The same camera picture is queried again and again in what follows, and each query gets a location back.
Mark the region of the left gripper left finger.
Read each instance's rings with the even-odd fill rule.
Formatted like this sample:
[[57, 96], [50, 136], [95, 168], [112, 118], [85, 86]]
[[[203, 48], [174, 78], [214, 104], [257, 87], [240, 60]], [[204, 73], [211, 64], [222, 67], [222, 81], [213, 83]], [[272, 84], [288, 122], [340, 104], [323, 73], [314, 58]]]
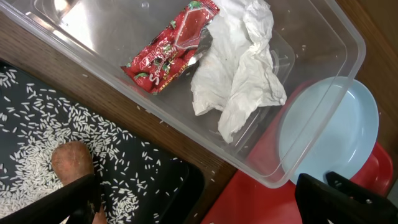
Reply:
[[100, 183], [94, 174], [85, 175], [44, 198], [4, 217], [1, 223], [92, 224], [100, 211]]

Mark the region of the white tissue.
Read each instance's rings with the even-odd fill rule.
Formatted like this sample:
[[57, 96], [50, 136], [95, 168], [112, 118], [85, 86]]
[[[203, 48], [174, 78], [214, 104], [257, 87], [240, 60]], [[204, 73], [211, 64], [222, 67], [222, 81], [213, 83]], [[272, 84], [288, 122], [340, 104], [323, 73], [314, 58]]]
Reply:
[[218, 132], [225, 142], [258, 107], [280, 106], [285, 89], [273, 72], [269, 42], [274, 18], [265, 0], [217, 1], [220, 12], [207, 29], [213, 40], [191, 82], [197, 116], [221, 111]]

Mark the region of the red strawberry snack wrapper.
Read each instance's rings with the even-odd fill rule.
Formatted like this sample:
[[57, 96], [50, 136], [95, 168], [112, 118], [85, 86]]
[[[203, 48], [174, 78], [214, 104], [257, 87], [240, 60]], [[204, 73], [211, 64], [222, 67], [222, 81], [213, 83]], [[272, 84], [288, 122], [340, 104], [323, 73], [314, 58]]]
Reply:
[[191, 1], [121, 70], [153, 95], [183, 73], [198, 51], [201, 35], [219, 13], [211, 0]]

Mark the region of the large light blue plate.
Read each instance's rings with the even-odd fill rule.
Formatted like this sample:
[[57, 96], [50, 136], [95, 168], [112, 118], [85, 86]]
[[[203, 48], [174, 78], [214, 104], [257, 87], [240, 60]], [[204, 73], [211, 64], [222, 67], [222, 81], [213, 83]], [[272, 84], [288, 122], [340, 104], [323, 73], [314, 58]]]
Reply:
[[346, 77], [330, 77], [300, 91], [282, 117], [279, 157], [284, 171], [298, 167], [290, 178], [296, 183], [301, 173], [324, 182], [327, 172], [352, 178], [370, 156], [379, 127], [378, 110], [370, 91], [355, 80], [309, 152], [299, 160], [303, 147], [313, 139], [321, 117], [329, 112], [342, 91]]

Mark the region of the orange carrot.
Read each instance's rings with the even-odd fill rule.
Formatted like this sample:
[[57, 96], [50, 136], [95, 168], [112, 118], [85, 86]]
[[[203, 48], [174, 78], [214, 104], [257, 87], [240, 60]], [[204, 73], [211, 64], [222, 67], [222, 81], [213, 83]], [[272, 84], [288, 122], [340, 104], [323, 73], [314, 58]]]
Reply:
[[[95, 174], [89, 149], [80, 141], [67, 142], [58, 146], [52, 153], [52, 168], [63, 186], [88, 174]], [[101, 205], [93, 223], [106, 223]]]

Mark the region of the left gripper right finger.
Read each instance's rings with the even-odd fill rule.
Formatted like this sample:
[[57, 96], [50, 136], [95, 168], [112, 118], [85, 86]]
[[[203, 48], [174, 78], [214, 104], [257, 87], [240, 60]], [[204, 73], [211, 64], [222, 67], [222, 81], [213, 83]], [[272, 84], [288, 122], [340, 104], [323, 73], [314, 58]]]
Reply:
[[326, 181], [299, 175], [295, 200], [303, 224], [397, 224], [397, 207], [387, 198], [336, 172], [327, 173]]

